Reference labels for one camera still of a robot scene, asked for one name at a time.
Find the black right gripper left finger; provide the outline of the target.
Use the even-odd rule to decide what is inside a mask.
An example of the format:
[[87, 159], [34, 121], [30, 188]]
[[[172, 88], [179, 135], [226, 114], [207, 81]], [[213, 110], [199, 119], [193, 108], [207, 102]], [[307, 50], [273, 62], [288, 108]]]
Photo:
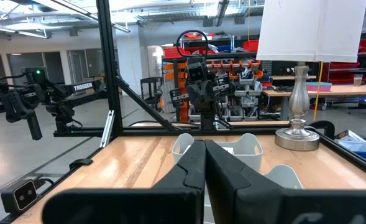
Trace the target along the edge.
[[69, 189], [52, 196], [43, 224], [202, 224], [206, 146], [195, 141], [149, 189]]

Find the black utility cart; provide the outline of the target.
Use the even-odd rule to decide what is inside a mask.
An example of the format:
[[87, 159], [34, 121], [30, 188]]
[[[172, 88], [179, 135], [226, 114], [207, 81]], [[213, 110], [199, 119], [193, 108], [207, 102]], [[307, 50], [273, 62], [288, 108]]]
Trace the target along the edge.
[[[148, 97], [145, 97], [144, 86], [147, 85]], [[153, 109], [160, 111], [158, 104], [162, 95], [161, 86], [163, 85], [162, 77], [148, 77], [140, 80], [140, 90], [142, 99], [152, 106]]]

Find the table lamp white shade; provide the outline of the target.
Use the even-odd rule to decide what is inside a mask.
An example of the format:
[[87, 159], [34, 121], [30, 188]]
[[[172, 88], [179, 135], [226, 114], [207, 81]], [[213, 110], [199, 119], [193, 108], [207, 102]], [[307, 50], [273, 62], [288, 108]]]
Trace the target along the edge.
[[275, 144], [313, 151], [319, 134], [305, 129], [309, 110], [309, 62], [357, 61], [366, 0], [265, 0], [257, 60], [297, 62], [289, 97], [290, 127], [275, 133]]

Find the wooden workbench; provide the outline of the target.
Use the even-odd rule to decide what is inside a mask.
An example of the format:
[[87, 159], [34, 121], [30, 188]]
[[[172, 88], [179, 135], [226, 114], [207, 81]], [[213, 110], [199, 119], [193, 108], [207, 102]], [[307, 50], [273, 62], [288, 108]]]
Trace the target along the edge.
[[304, 93], [304, 85], [298, 91], [290, 92], [277, 92], [275, 90], [264, 90], [262, 93], [268, 97], [282, 97], [282, 106], [280, 111], [280, 119], [282, 121], [288, 121], [292, 118], [291, 109], [294, 111], [299, 110], [302, 114], [305, 114], [309, 110], [309, 99], [316, 95], [321, 97], [326, 96], [366, 96], [366, 85], [353, 86], [353, 85], [333, 85], [330, 91], [319, 92], [309, 91]]

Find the black C-clamp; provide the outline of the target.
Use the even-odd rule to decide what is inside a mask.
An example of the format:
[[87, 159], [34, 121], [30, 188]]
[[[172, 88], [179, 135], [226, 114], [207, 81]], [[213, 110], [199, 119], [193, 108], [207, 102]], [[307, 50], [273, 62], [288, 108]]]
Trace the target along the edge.
[[323, 129], [324, 135], [330, 139], [334, 139], [335, 136], [335, 125], [330, 121], [315, 121], [312, 122], [310, 127], [314, 129]]

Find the small black table clip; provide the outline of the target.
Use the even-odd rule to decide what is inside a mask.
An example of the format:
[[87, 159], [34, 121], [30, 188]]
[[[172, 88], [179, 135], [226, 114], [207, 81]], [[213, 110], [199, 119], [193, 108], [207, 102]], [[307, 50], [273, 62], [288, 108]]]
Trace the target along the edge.
[[83, 158], [83, 159], [77, 159], [69, 164], [70, 170], [79, 169], [81, 166], [88, 166], [93, 163], [92, 159]]

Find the silver metal bar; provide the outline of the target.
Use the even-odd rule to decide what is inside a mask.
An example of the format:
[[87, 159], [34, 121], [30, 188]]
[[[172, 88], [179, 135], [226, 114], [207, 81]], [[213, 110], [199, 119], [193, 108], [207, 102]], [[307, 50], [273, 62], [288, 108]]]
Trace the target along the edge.
[[109, 140], [111, 137], [111, 132], [112, 132], [112, 127], [114, 124], [114, 110], [109, 110], [108, 112], [108, 116], [106, 119], [106, 123], [104, 125], [104, 129], [103, 129], [103, 135], [101, 137], [101, 142], [100, 142], [100, 148], [104, 148], [109, 144]]

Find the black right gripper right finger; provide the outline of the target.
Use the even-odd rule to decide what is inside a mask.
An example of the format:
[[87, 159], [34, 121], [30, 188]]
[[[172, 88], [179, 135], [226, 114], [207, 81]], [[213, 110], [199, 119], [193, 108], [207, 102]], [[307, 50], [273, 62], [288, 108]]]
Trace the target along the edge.
[[205, 144], [216, 224], [366, 224], [366, 190], [285, 188], [214, 141]]

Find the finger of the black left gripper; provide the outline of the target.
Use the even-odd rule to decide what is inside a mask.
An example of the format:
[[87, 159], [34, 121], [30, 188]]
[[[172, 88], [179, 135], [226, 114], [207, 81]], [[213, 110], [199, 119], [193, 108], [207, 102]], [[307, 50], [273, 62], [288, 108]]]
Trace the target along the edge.
[[189, 98], [189, 95], [187, 93], [182, 94], [181, 90], [179, 88], [175, 88], [169, 91], [171, 100], [172, 100], [172, 106], [174, 108], [180, 108], [184, 105], [184, 100]]
[[213, 91], [220, 95], [233, 95], [235, 93], [236, 86], [230, 81], [228, 76], [217, 77]]

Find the light grey plastic bin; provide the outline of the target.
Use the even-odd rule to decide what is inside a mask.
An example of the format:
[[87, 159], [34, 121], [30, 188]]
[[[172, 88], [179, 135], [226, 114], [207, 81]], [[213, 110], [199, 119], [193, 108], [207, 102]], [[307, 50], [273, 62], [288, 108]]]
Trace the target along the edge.
[[303, 189], [296, 172], [288, 165], [278, 164], [264, 176], [284, 188]]
[[[233, 147], [234, 156], [236, 158], [251, 167], [253, 170], [257, 172], [260, 171], [263, 149], [258, 139], [253, 134], [245, 133], [237, 141], [221, 142], [214, 140], [214, 142], [222, 148]], [[180, 160], [182, 155], [192, 146], [193, 143], [194, 138], [188, 133], [178, 136], [172, 147], [172, 154], [175, 163]]]

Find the metal shelf with orange bins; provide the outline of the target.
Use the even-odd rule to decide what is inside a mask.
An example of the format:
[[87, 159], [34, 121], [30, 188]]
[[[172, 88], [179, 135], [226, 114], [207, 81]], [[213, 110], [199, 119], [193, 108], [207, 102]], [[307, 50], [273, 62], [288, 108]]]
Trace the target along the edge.
[[255, 59], [258, 38], [248, 39], [221, 32], [187, 32], [170, 47], [165, 47], [162, 58], [161, 107], [167, 113], [176, 113], [179, 121], [200, 121], [199, 111], [188, 100], [181, 100], [174, 108], [168, 92], [177, 88], [186, 94], [188, 81], [187, 56], [207, 56], [208, 71], [217, 77], [228, 77], [235, 92], [219, 99], [221, 113], [227, 121], [256, 121], [259, 119], [258, 100], [263, 86], [260, 79], [267, 73], [261, 61]]

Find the teal and pink box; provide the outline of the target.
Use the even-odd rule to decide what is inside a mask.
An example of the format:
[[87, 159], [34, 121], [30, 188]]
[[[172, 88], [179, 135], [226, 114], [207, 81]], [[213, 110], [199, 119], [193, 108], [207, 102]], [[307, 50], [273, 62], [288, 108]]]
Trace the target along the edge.
[[319, 92], [327, 92], [330, 91], [332, 87], [332, 83], [328, 82], [307, 82], [306, 88], [308, 91], [319, 91]]

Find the white box with photo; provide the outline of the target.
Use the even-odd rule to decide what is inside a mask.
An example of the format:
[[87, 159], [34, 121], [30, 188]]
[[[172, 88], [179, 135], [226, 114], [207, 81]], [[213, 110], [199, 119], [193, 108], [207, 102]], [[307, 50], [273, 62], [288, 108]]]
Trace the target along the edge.
[[350, 130], [345, 130], [345, 131], [335, 135], [334, 139], [335, 140], [351, 141], [351, 140], [353, 140], [353, 138], [350, 134], [351, 134]]

